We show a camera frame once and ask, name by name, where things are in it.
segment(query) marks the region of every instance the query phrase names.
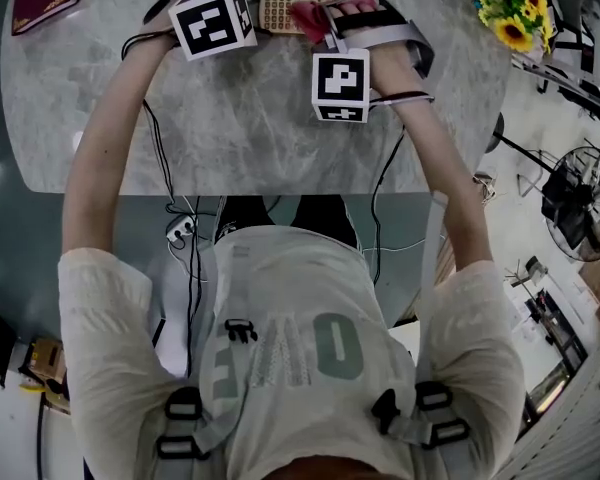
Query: white t-shirt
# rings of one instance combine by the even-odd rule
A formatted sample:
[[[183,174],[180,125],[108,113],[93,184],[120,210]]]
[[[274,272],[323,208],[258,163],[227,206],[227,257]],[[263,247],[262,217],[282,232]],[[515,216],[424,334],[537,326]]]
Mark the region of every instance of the white t-shirt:
[[[213,417],[242,386],[241,417],[221,450],[228,479],[258,480],[315,455],[400,478],[454,477],[437,451],[380,435],[370,414],[390,388],[403,414],[414,413],[415,369],[387,331],[359,252],[280,226],[237,231],[215,252],[218,332],[205,345],[199,385]],[[143,423],[184,384],[161,367],[146,329],[151,283],[96,250],[64,255],[59,281],[74,428],[87,463],[99,480],[151,478],[160,425]],[[455,274],[432,304],[421,354],[434,380],[475,406],[460,414],[471,428],[461,460],[474,478],[488,478],[513,446],[524,400],[495,266]],[[250,320],[258,341],[230,342],[227,318]],[[242,379],[232,357],[246,366]]]

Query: gray table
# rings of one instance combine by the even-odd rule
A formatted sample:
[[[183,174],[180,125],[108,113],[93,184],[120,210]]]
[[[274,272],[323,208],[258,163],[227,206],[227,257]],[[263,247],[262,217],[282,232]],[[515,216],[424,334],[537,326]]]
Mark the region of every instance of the gray table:
[[[155,0],[82,0],[23,36],[2,37],[2,97],[25,183],[64,192],[74,137]],[[391,0],[436,50],[428,80],[463,158],[478,165],[504,98],[509,55],[479,22],[471,0]],[[302,39],[187,63],[169,53],[149,95],[163,130],[178,194],[370,193],[400,125],[389,109],[368,125],[320,123],[311,106],[311,58]],[[383,190],[426,187],[407,142]],[[163,195],[149,128],[141,116],[123,193]]]

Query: wire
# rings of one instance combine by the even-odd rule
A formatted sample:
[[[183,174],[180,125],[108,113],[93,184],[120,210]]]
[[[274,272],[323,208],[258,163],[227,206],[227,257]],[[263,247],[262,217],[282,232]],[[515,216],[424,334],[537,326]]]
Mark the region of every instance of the wire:
[[[180,265],[180,268],[182,268],[182,271],[184,272],[184,275],[189,277],[191,275],[191,271],[187,268],[187,264],[184,262],[184,260],[182,258],[180,258],[176,253],[173,252],[172,249],[173,245],[171,244],[171,242],[169,242],[167,240],[167,249],[169,250],[169,254],[171,254],[171,256],[173,257],[174,260],[176,260],[178,262],[178,264]],[[208,283],[209,280],[208,279],[200,279],[201,283]]]
[[[272,212],[272,211],[275,209],[275,207],[276,207],[276,206],[278,206],[278,204],[280,203],[280,200],[281,200],[281,199],[282,199],[282,196],[278,196],[278,197],[276,197],[276,200],[275,200],[275,201],[273,202],[273,204],[271,205],[271,208],[269,208],[269,209],[267,210],[267,213],[268,213],[268,214],[269,214],[269,213],[271,213],[271,212]]]
[[[189,207],[189,210],[191,210],[191,213],[194,214],[195,212],[193,211],[193,207],[191,206],[189,199],[187,199],[187,196],[182,196],[182,199],[184,199],[184,202],[187,203],[187,206]]]
[[[419,245],[422,245],[423,243],[426,242],[426,239],[422,239],[418,242],[416,242],[415,244],[411,244],[411,245],[407,245],[406,247],[400,247],[399,249],[390,249],[388,247],[380,247],[379,249],[381,251],[385,251],[385,252],[402,252],[402,251],[408,251],[409,249],[413,249],[414,247],[418,247]],[[369,247],[367,249],[362,249],[362,252],[369,252],[369,251],[377,251],[378,247]]]
[[[151,39],[161,37],[161,36],[172,36],[173,37],[174,30],[169,29],[169,30],[163,30],[163,31],[159,31],[159,32],[148,32],[145,34],[137,34],[133,37],[130,37],[129,39],[127,39],[127,41],[125,41],[124,45],[122,46],[122,52],[121,52],[122,59],[124,60],[126,58],[129,51],[135,45],[137,45],[141,42],[144,42],[144,41],[149,41]],[[173,188],[173,180],[171,177],[171,168],[169,167],[169,161],[167,159],[167,155],[166,155],[166,152],[164,149],[164,144],[162,142],[162,132],[160,130],[160,123],[158,122],[158,119],[156,118],[155,114],[153,113],[153,110],[149,106],[149,103],[147,102],[146,99],[144,99],[142,101],[142,107],[145,111],[145,115],[147,116],[147,120],[149,122],[149,133],[150,133],[151,139],[152,139],[153,151],[156,155],[156,159],[158,160],[158,164],[159,164],[160,170],[162,172],[162,177],[164,179],[165,187],[167,189],[167,195],[169,196],[169,203],[165,206],[165,211],[171,215],[178,215],[178,216],[191,215],[192,216],[193,215],[192,213],[189,213],[188,211],[185,211],[176,205],[175,196],[174,196],[174,188]]]
[[[396,154],[398,153],[398,149],[400,149],[400,145],[402,144],[402,141],[404,140],[404,136],[405,136],[405,127],[402,127],[402,133],[400,134],[400,138],[398,139],[398,142],[396,142],[396,145],[393,148],[393,151],[391,152],[391,155],[389,156],[389,160],[387,160],[387,163],[385,164],[384,168],[382,169],[382,173],[380,174],[380,178],[378,179],[378,184],[376,185],[375,190],[373,191],[373,197],[371,198],[371,216],[373,217],[374,222],[376,223],[376,238],[375,238],[375,243],[374,243],[374,249],[376,251],[376,275],[373,279],[373,284],[378,284],[378,280],[380,279],[380,269],[382,266],[382,247],[380,245],[380,231],[382,229],[382,225],[380,224],[380,220],[378,219],[378,215],[376,214],[376,200],[378,198],[378,191],[380,190],[380,185],[382,185],[382,182],[384,181],[384,177],[387,174],[387,171],[389,170],[389,167],[391,166],[391,163],[393,162],[394,158],[396,157]]]
[[[198,213],[198,207],[200,205],[200,196],[198,196],[196,198],[196,207],[194,210],[194,213],[197,215]],[[191,311],[191,302],[193,299],[193,294],[192,294],[192,281],[193,281],[193,275],[190,274],[189,275],[189,303],[187,306],[187,378],[191,376],[191,367],[192,367],[192,358],[191,358],[191,340],[192,340],[192,332],[191,332],[191,326],[193,325],[193,319],[196,316],[198,309],[200,307],[200,302],[202,300],[202,281],[200,280],[200,278],[202,277],[202,265],[201,265],[201,261],[200,261],[200,249],[198,247],[198,221],[196,220],[196,225],[194,227],[194,232],[193,232],[193,238],[191,241],[191,255],[189,256],[189,272],[193,271],[193,253],[194,253],[194,249],[195,249],[195,253],[197,256],[197,260],[198,260],[198,293],[196,295],[196,304],[195,304],[195,308],[193,309],[193,312]]]
[[[44,420],[44,408],[47,406],[47,397],[44,393],[40,394],[40,408],[38,409],[38,427],[36,429],[36,469],[38,480],[44,480],[42,474],[42,423]]]

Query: strap buckle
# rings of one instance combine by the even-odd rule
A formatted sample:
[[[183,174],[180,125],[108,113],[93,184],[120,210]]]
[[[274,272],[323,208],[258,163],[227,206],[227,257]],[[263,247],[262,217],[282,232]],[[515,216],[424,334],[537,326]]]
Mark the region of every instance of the strap buckle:
[[[161,436],[156,442],[158,457],[163,460],[207,460],[211,454],[202,453],[192,436]]]
[[[236,334],[240,337],[242,343],[249,343],[249,337],[253,341],[258,341],[258,333],[256,333],[253,324],[249,320],[230,318],[224,322],[224,328],[229,332],[231,341],[236,341]]]
[[[431,440],[428,444],[423,443],[424,450],[433,450],[443,444],[462,441],[469,437],[469,425],[461,418],[447,423],[437,423],[431,428]]]
[[[400,416],[400,409],[396,407],[396,392],[387,389],[373,404],[371,414],[380,420],[380,434],[386,436],[394,418]]]
[[[444,384],[435,381],[416,384],[416,405],[421,411],[435,411],[451,405],[453,393]]]
[[[194,387],[180,388],[171,394],[164,411],[170,420],[199,420],[202,417],[200,390]]]

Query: black pants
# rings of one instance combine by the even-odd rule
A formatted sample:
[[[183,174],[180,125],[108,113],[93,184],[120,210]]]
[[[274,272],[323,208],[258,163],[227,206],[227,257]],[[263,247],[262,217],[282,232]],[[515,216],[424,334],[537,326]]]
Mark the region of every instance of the black pants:
[[[230,196],[219,209],[214,241],[239,229],[273,225],[275,223],[267,214],[262,197]],[[359,248],[358,237],[340,196],[302,196],[291,226]]]

